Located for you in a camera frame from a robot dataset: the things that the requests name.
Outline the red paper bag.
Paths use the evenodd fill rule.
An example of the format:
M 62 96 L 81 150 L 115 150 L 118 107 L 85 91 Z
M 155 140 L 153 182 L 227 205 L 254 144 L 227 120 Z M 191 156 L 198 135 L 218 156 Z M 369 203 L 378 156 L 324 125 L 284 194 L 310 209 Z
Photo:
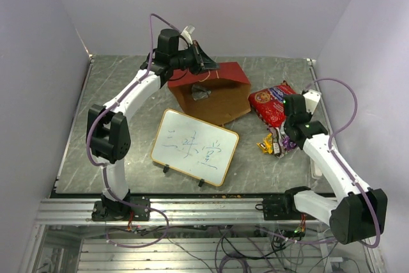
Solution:
M 248 100 L 251 82 L 239 63 L 224 62 L 219 66 L 218 70 L 199 75 L 175 70 L 174 77 L 167 82 L 168 89 L 185 114 L 214 125 L 229 123 L 251 110 Z M 211 90 L 210 97 L 194 101 L 193 84 Z

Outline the red chips bag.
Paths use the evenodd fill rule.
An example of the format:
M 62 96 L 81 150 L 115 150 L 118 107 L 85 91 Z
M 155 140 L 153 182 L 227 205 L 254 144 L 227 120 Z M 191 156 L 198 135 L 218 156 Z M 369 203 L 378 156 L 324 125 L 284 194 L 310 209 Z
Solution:
M 258 117 L 269 127 L 279 128 L 285 121 L 284 96 L 296 92 L 283 81 L 277 86 L 265 88 L 249 95 L 249 103 Z

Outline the yellow m&m's packet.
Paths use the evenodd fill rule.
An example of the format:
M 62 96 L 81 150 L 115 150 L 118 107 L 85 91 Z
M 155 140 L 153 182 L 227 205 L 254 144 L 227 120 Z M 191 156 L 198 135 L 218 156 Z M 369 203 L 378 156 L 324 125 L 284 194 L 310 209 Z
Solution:
M 273 145 L 272 134 L 269 133 L 266 137 L 263 138 L 262 142 L 257 143 L 257 146 L 261 149 L 263 153 L 273 154 L 274 145 Z

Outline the purple candy packet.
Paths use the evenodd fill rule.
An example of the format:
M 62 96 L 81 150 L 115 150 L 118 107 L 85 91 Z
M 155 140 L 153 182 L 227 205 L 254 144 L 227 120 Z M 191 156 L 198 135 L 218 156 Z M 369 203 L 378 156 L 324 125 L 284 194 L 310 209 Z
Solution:
M 279 146 L 282 151 L 284 152 L 290 152 L 294 150 L 297 147 L 297 144 L 293 141 L 290 140 L 288 136 L 282 136 L 279 139 Z

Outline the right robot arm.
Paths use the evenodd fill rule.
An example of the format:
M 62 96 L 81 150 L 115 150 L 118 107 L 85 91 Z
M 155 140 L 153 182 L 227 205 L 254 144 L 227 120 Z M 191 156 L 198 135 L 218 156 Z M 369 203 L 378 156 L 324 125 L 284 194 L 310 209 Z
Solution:
M 320 196 L 307 187 L 293 188 L 286 192 L 282 212 L 289 219 L 302 213 L 316 218 L 344 245 L 373 238 L 370 246 L 377 247 L 385 226 L 386 193 L 361 179 L 333 147 L 323 124 L 312 119 L 320 98 L 320 92 L 314 90 L 285 95 L 284 132 L 315 163 L 336 198 Z

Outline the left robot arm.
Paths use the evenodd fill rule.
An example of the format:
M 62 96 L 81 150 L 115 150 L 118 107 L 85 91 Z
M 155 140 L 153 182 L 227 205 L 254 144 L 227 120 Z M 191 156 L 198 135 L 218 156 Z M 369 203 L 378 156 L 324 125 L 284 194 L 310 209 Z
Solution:
M 110 101 L 94 104 L 88 111 L 86 153 L 90 163 L 102 170 L 102 205 L 116 220 L 125 219 L 133 206 L 123 161 L 131 145 L 128 121 L 152 94 L 173 80 L 175 70 L 199 75 L 219 69 L 192 39 L 194 30 L 191 25 L 182 31 L 161 30 L 157 46 L 132 81 Z

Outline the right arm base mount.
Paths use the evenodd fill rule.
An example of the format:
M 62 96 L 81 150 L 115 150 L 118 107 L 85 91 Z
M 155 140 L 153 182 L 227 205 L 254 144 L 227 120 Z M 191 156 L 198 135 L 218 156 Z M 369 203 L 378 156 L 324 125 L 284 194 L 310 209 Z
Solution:
M 300 220 L 301 214 L 288 211 L 281 196 L 263 198 L 261 203 L 254 207 L 262 212 L 265 221 Z

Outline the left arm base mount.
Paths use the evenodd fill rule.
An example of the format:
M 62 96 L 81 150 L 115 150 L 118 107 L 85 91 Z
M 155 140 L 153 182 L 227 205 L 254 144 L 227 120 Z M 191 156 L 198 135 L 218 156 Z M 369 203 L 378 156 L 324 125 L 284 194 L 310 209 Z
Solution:
M 102 195 L 101 200 L 94 203 L 91 220 L 96 222 L 128 221 L 130 219 L 148 221 L 150 218 L 148 199 L 131 196 L 127 201 L 137 206 L 130 207 Z

